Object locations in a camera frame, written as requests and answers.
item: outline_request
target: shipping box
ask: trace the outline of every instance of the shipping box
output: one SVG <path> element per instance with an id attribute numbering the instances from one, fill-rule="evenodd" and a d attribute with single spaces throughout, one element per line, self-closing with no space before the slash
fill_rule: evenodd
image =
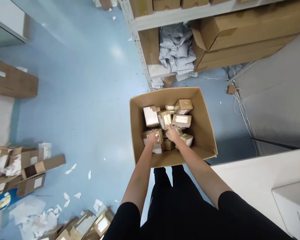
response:
<path id="1" fill-rule="evenodd" d="M 143 108 L 153 105 L 163 108 L 165 105 L 175 104 L 177 99 L 191 99 L 192 101 L 191 127 L 187 130 L 189 134 L 194 136 L 191 149 L 202 159 L 216 157 L 216 141 L 200 88 L 167 88 L 148 92 L 130 100 L 131 135 L 135 164 L 137 164 L 144 149 L 142 132 L 146 130 L 146 126 Z M 151 167 L 174 166 L 184 163 L 180 152 L 173 149 L 172 151 L 164 151 L 162 154 L 153 154 Z"/>
<path id="2" fill-rule="evenodd" d="M 33 98 L 38 93 L 37 77 L 0 61 L 0 95 Z"/>

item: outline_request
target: white paper scrap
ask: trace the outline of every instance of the white paper scrap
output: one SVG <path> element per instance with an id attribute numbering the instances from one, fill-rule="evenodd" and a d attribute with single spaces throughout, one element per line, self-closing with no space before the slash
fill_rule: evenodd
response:
<path id="1" fill-rule="evenodd" d="M 69 197 L 69 195 L 67 193 L 63 193 L 63 196 L 64 196 L 65 200 L 69 200 L 70 199 L 70 197 Z"/>
<path id="2" fill-rule="evenodd" d="M 63 207 L 67 207 L 70 203 L 70 199 L 68 201 L 66 201 L 66 203 L 63 205 Z"/>
<path id="3" fill-rule="evenodd" d="M 77 193 L 76 195 L 74 195 L 76 198 L 80 199 L 81 198 L 81 193 Z"/>

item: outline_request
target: stacked cardboard box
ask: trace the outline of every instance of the stacked cardboard box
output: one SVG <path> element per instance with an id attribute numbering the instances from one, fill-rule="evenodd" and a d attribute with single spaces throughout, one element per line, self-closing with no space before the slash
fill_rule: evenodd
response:
<path id="1" fill-rule="evenodd" d="M 191 28 L 197 72 L 259 60 L 300 33 L 300 0 L 195 20 Z"/>

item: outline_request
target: black pants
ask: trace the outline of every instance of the black pants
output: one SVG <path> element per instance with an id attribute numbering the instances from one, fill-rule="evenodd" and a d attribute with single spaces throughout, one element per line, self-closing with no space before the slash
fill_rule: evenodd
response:
<path id="1" fill-rule="evenodd" d="M 172 167 L 172 178 L 173 187 L 164 167 L 154 169 L 155 184 L 151 193 L 148 219 L 164 211 L 167 205 L 173 204 L 175 197 L 189 198 L 194 204 L 207 204 L 182 165 Z"/>

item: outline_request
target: metal shelf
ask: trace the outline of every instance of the metal shelf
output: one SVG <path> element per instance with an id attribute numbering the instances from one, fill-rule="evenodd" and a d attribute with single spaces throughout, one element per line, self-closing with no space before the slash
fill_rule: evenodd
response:
<path id="1" fill-rule="evenodd" d="M 231 0 L 224 3 L 210 3 L 204 6 L 193 7 L 189 9 L 172 9 L 154 12 L 153 14 L 135 18 L 137 31 L 162 27 L 179 22 L 190 21 L 194 19 L 220 15 L 229 12 L 235 12 L 247 8 L 258 7 L 265 4 L 281 2 L 283 0 L 254 0 L 245 3 L 238 3 L 237 0 Z"/>

